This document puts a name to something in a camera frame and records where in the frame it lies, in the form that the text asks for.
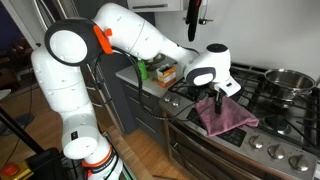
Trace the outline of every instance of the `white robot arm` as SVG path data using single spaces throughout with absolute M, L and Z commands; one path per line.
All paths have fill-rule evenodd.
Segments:
M 230 76 L 230 52 L 212 44 L 200 56 L 167 39 L 137 14 L 116 4 L 102 6 L 93 20 L 67 19 L 53 24 L 45 47 L 32 54 L 39 85 L 50 107 L 63 120 L 62 146 L 66 157 L 83 159 L 88 179 L 118 179 L 122 161 L 99 133 L 96 117 L 79 68 L 112 46 L 140 59 L 158 53 L 176 60 L 190 85 L 212 83 L 231 96 L 240 89 Z

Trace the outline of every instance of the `stove burner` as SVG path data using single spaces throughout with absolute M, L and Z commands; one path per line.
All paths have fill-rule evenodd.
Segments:
M 288 134 L 290 132 L 289 124 L 281 115 L 266 117 L 264 122 L 270 129 L 275 130 L 280 134 Z

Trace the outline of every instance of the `pink towel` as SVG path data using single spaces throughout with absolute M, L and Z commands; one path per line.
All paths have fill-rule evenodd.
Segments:
M 200 114 L 213 102 L 213 98 L 199 101 L 196 104 L 197 112 Z M 214 105 L 212 105 L 212 107 L 200 114 L 200 119 L 209 137 L 219 135 L 241 125 L 257 127 L 259 124 L 259 120 L 253 114 L 225 96 L 222 99 L 221 114 L 216 114 Z

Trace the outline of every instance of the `kitchen counter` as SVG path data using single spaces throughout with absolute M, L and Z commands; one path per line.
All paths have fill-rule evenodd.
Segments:
M 174 65 L 174 66 L 176 67 L 176 79 L 179 80 L 183 77 L 181 68 L 178 65 Z M 128 83 L 138 86 L 138 78 L 133 66 L 130 66 L 121 71 L 118 71 L 116 73 L 116 76 L 121 78 L 124 81 L 127 81 Z M 170 86 L 168 86 L 167 88 L 161 87 L 160 85 L 158 85 L 156 78 L 157 78 L 156 72 L 152 72 L 152 73 L 148 72 L 148 79 L 142 81 L 143 82 L 142 89 L 154 96 L 157 96 L 158 98 L 161 98 Z

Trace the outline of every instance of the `stainless steel pot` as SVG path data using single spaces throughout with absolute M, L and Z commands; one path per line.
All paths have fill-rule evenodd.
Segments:
M 281 100 L 292 100 L 296 95 L 309 95 L 316 86 L 310 76 L 292 70 L 271 69 L 265 72 L 264 77 L 263 89 Z

